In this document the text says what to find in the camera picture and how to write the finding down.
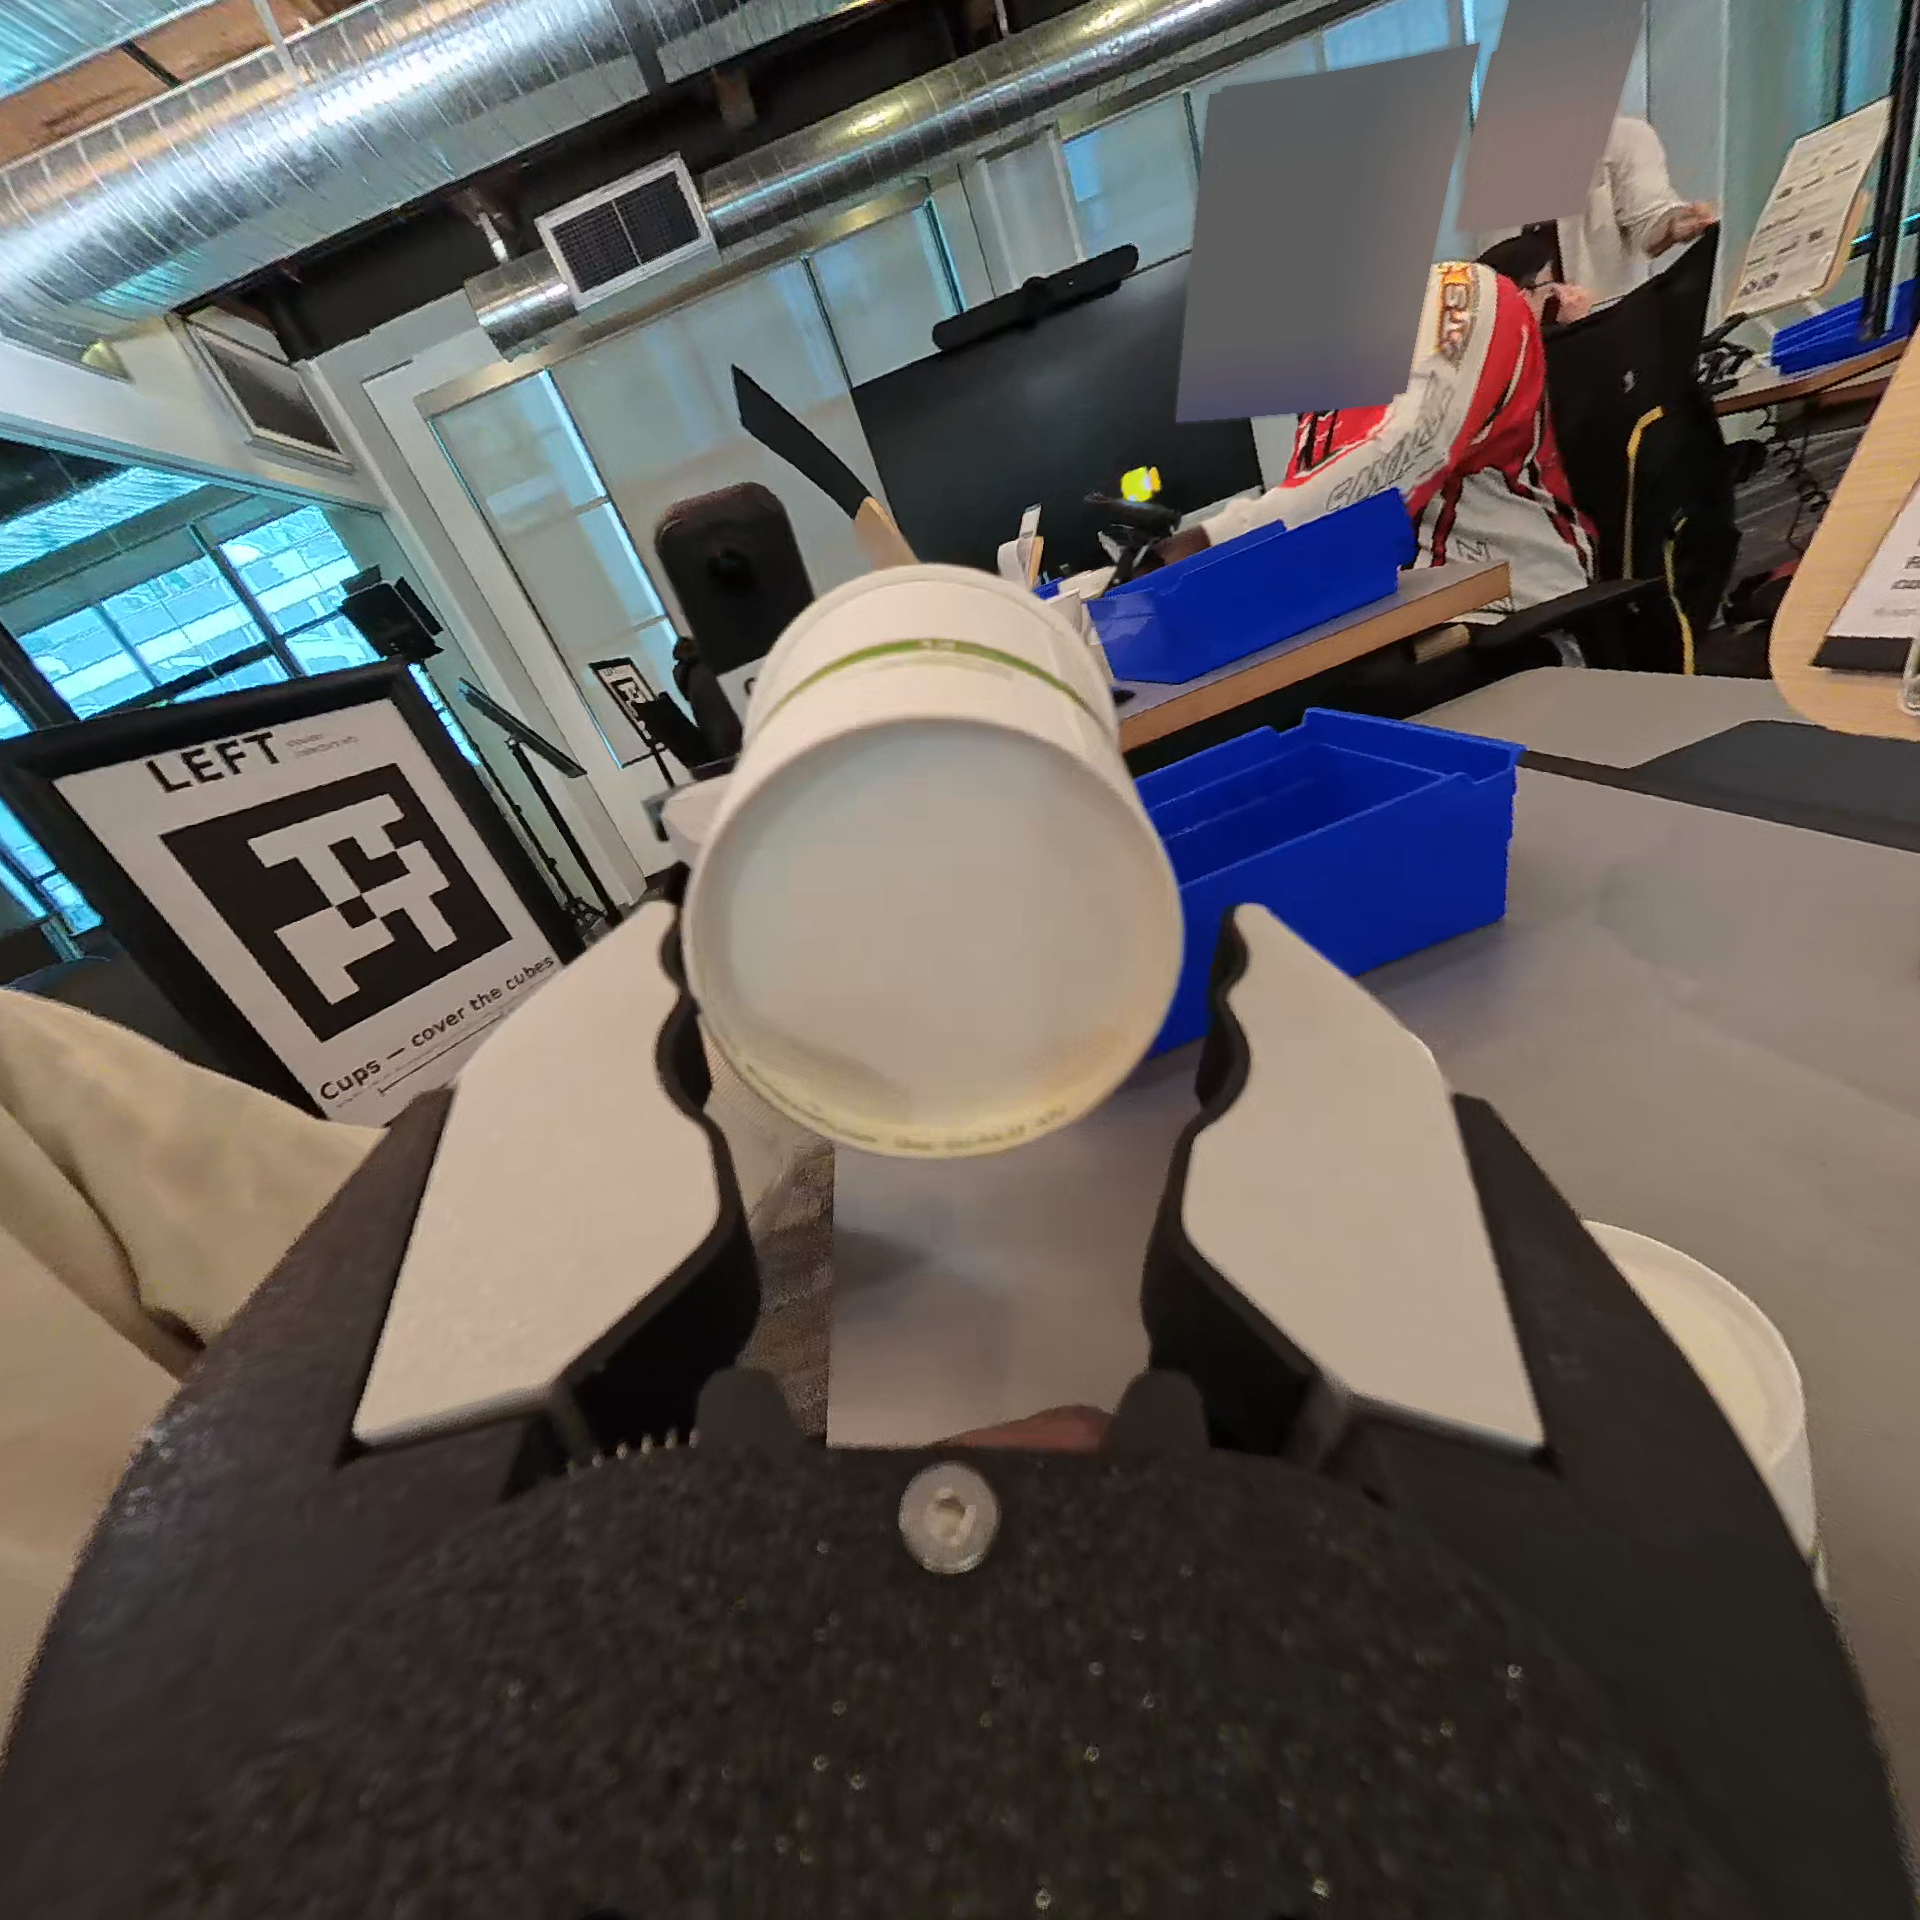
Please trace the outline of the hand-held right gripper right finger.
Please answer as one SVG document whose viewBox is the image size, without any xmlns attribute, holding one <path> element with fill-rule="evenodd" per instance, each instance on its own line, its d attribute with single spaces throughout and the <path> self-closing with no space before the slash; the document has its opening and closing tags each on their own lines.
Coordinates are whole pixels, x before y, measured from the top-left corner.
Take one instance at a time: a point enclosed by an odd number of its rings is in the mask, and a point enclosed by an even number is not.
<svg viewBox="0 0 1920 1920">
<path fill-rule="evenodd" d="M 1532 1458 L 1545 1422 L 1428 1044 L 1243 904 L 1219 926 L 1195 1111 L 1140 1310 L 1228 1452 L 1323 1462 L 1382 1423 Z"/>
</svg>

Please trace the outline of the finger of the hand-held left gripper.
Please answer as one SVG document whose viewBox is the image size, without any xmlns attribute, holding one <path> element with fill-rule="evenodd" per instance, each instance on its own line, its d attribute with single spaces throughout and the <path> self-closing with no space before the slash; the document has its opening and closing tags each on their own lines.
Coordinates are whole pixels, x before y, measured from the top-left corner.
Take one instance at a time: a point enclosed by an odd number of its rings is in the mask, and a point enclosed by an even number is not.
<svg viewBox="0 0 1920 1920">
<path fill-rule="evenodd" d="M 659 803 L 658 826 L 666 840 L 668 866 L 655 877 L 659 900 L 684 900 L 712 840 L 722 803 L 730 795 L 731 775 L 687 780 L 674 786 Z"/>
</svg>

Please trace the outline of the white paper cup green band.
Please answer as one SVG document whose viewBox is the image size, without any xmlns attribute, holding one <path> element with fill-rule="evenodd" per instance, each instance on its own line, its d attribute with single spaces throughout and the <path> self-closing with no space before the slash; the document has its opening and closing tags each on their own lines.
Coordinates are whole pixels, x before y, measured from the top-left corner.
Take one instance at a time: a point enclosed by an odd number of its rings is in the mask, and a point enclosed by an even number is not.
<svg viewBox="0 0 1920 1920">
<path fill-rule="evenodd" d="M 1092 1114 L 1185 933 L 1073 622 L 950 563 L 815 598 L 757 666 L 681 954 L 736 1074 L 838 1144 L 976 1157 Z"/>
<path fill-rule="evenodd" d="M 1667 1241 L 1596 1218 L 1585 1227 L 1740 1436 L 1820 1595 L 1830 1597 L 1805 1386 L 1786 1337 L 1747 1294 Z"/>
</svg>

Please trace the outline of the person's left forearm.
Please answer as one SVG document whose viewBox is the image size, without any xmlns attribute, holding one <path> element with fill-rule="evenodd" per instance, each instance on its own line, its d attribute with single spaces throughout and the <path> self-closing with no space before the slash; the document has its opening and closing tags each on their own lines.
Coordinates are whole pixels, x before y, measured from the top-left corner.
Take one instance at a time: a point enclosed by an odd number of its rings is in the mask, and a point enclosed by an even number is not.
<svg viewBox="0 0 1920 1920">
<path fill-rule="evenodd" d="M 380 1139 L 5 988 L 3 1296 L 57 1284 L 181 1379 Z"/>
</svg>

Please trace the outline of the black tripod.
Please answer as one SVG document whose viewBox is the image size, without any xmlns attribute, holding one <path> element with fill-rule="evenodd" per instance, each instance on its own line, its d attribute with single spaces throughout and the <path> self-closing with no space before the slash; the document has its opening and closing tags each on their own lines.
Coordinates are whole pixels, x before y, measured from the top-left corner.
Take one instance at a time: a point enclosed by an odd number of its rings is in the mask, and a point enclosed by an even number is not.
<svg viewBox="0 0 1920 1920">
<path fill-rule="evenodd" d="M 626 918 L 626 909 L 616 902 L 605 877 L 593 862 L 593 856 L 588 851 L 585 841 L 575 831 L 563 803 L 558 799 L 544 774 L 549 769 L 566 781 L 581 781 L 585 780 L 585 769 L 568 751 L 520 720 L 509 707 L 506 707 L 478 684 L 471 684 L 467 678 L 459 678 L 455 681 L 455 692 L 470 712 L 484 717 L 499 733 L 504 751 L 517 766 L 521 781 L 539 803 L 539 812 L 556 835 L 556 841 L 566 850 L 568 858 L 577 867 L 577 875 L 585 891 L 581 891 L 581 888 L 569 877 L 556 879 L 568 912 L 571 912 L 583 928 L 588 924 L 599 924 L 607 929 L 620 926 Z"/>
</svg>

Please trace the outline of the black monitor screen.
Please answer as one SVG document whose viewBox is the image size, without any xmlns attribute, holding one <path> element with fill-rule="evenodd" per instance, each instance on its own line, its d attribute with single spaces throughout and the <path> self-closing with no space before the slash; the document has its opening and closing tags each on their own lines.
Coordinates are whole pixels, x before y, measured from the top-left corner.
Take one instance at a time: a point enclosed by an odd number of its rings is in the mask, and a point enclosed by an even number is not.
<svg viewBox="0 0 1920 1920">
<path fill-rule="evenodd" d="M 1202 515 L 1262 490 L 1245 419 L 1180 423 L 1187 255 L 1137 264 L 1112 296 L 1029 332 L 930 353 L 858 384 L 851 404 L 894 524 L 921 561 L 995 570 L 1029 508 L 1041 561 L 1106 561 L 1089 493 L 1158 467 Z"/>
</svg>

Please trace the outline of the black studio light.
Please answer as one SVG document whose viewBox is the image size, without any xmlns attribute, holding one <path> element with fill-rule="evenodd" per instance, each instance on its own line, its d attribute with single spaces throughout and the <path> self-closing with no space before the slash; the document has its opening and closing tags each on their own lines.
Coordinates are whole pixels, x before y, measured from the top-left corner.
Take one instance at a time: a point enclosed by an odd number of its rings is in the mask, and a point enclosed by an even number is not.
<svg viewBox="0 0 1920 1920">
<path fill-rule="evenodd" d="M 370 566 L 343 581 L 340 618 L 380 659 L 423 664 L 442 652 L 443 625 L 408 580 L 387 581 Z"/>
</svg>

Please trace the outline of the black framed marker sign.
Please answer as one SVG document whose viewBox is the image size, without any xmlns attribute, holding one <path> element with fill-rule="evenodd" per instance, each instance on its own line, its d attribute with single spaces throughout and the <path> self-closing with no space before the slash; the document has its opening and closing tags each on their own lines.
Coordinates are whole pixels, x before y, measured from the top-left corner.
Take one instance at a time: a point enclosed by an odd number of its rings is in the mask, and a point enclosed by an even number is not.
<svg viewBox="0 0 1920 1920">
<path fill-rule="evenodd" d="M 3 799 L 227 1076 L 383 1128 L 583 939 L 403 666 L 9 738 Z"/>
</svg>

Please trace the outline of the black video bar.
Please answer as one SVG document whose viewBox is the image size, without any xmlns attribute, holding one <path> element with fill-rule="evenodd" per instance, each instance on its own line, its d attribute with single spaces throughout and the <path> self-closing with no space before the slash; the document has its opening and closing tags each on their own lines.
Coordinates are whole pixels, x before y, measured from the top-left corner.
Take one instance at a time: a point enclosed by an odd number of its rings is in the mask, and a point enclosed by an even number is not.
<svg viewBox="0 0 1920 1920">
<path fill-rule="evenodd" d="M 1002 334 L 1039 324 L 1112 296 L 1140 268 L 1140 247 L 1124 244 L 1049 274 L 1029 275 L 1008 293 L 970 305 L 930 330 L 931 347 L 960 353 Z"/>
</svg>

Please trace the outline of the yellow and black device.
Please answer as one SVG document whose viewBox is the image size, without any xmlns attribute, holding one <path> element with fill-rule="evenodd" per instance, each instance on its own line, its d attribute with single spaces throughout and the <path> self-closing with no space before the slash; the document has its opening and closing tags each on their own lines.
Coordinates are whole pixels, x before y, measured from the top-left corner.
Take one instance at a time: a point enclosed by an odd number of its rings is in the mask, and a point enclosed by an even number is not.
<svg viewBox="0 0 1920 1920">
<path fill-rule="evenodd" d="M 1153 465 L 1121 472 L 1116 491 L 1092 491 L 1086 504 L 1095 512 L 1095 540 L 1112 563 L 1106 592 L 1124 588 L 1162 563 L 1160 548 L 1182 528 L 1182 514 L 1162 498 L 1162 479 Z"/>
</svg>

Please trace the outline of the wooden desk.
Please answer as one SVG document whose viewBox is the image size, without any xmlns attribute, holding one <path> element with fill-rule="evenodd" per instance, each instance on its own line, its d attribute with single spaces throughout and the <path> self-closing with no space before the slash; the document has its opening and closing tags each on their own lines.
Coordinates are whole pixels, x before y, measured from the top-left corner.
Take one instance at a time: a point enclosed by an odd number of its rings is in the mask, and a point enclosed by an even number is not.
<svg viewBox="0 0 1920 1920">
<path fill-rule="evenodd" d="M 1117 745 L 1124 756 L 1140 753 L 1353 659 L 1461 622 L 1468 611 L 1493 608 L 1510 592 L 1512 568 L 1501 559 L 1409 568 L 1392 594 L 1192 680 L 1124 681 L 1132 697 L 1116 710 Z"/>
</svg>

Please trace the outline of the person's cream sweater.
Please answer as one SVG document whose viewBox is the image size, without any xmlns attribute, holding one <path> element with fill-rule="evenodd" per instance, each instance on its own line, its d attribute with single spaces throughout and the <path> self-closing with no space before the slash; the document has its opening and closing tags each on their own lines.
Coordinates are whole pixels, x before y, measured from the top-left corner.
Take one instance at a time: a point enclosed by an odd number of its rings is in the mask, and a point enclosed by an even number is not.
<svg viewBox="0 0 1920 1920">
<path fill-rule="evenodd" d="M 18 1238 L 1 1238 L 1 1728 L 184 1350 L 130 1334 Z"/>
</svg>

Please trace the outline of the framed printed sheet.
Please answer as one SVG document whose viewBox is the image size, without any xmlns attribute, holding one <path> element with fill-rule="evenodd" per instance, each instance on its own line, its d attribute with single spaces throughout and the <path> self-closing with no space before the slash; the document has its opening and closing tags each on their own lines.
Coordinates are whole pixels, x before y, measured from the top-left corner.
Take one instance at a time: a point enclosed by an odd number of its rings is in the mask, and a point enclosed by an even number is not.
<svg viewBox="0 0 1920 1920">
<path fill-rule="evenodd" d="M 1917 646 L 1917 490 L 1880 540 L 1812 653 L 1822 670 L 1907 678 Z"/>
</svg>

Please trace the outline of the black office chair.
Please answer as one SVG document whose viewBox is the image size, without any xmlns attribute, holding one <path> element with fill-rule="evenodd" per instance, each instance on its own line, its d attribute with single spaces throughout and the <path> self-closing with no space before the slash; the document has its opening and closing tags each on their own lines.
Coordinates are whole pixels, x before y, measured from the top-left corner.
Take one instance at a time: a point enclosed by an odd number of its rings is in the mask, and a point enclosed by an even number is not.
<svg viewBox="0 0 1920 1920">
<path fill-rule="evenodd" d="M 1667 269 L 1575 322 L 1547 324 L 1551 429 L 1575 508 L 1592 524 L 1592 588 L 1555 628 L 1517 611 L 1460 659 L 1460 692 L 1577 664 L 1689 674 L 1740 548 L 1732 453 L 1697 371 L 1718 225 Z"/>
</svg>

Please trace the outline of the silver ventilation duct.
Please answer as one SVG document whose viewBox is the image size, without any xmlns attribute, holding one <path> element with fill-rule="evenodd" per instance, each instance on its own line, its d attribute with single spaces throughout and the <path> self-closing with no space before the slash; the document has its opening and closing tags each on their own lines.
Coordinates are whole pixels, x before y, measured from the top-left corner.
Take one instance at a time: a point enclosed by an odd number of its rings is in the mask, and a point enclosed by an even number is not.
<svg viewBox="0 0 1920 1920">
<path fill-rule="evenodd" d="M 79 362 L 830 1 L 380 1 L 3 165 L 1 327 Z"/>
<path fill-rule="evenodd" d="M 694 183 L 706 252 L 743 257 L 899 182 L 937 180 L 1017 136 L 1140 104 L 1363 9 L 1363 1 L 1078 3 L 708 169 Z"/>
</svg>

